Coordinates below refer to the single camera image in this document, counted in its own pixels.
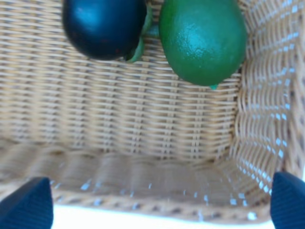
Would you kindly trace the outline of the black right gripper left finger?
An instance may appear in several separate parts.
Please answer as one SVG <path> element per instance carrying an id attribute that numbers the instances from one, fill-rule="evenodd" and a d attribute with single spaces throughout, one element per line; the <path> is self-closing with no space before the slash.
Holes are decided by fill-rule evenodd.
<path id="1" fill-rule="evenodd" d="M 50 229 L 53 200 L 50 180 L 35 177 L 0 202 L 2 229 Z"/>

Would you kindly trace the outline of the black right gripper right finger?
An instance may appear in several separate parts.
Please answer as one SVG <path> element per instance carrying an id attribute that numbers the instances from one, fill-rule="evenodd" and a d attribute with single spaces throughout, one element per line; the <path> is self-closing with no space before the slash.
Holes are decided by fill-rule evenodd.
<path id="1" fill-rule="evenodd" d="M 276 172 L 270 215 L 276 229 L 305 229 L 305 182 L 290 173 Z"/>

